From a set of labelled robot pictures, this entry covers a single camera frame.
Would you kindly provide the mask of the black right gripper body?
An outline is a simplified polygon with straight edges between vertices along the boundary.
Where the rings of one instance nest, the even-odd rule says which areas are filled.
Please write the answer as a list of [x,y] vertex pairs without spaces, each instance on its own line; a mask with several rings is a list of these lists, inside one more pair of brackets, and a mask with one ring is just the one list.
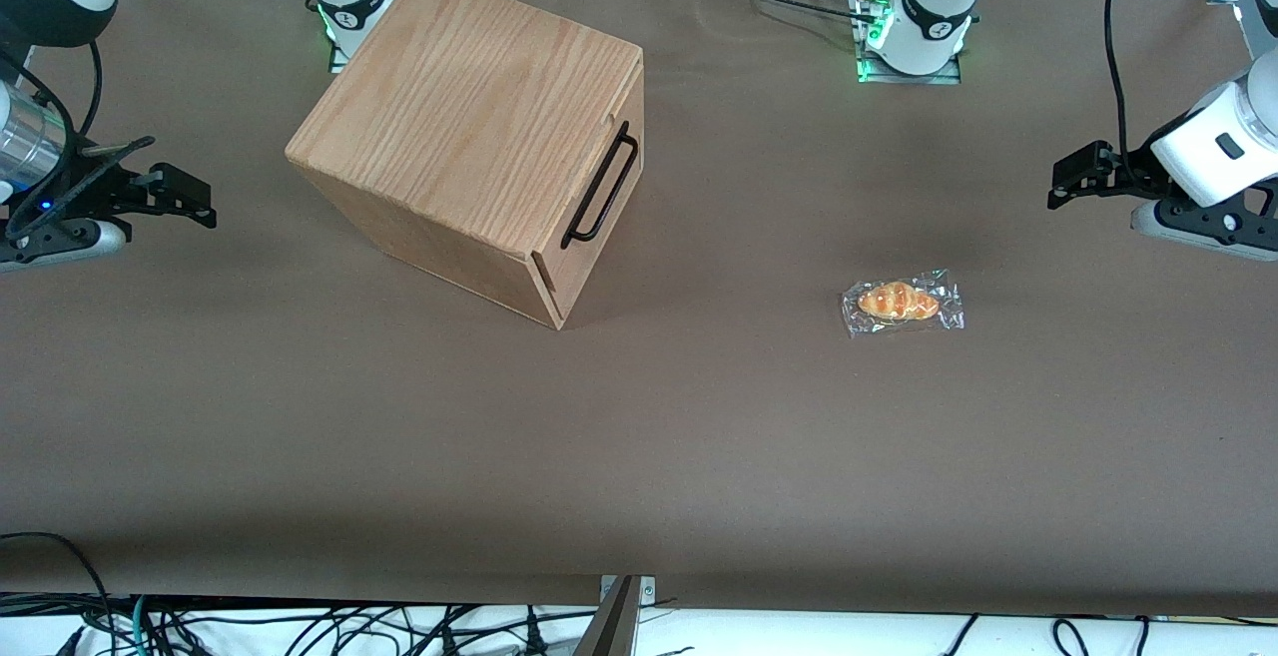
[[15,192],[6,202],[9,207],[5,219],[5,237],[27,237],[32,223],[36,229],[46,228],[68,219],[112,219],[121,214],[123,194],[132,188],[132,173],[109,171],[100,176],[63,208],[56,202],[70,193],[70,187],[32,185]]

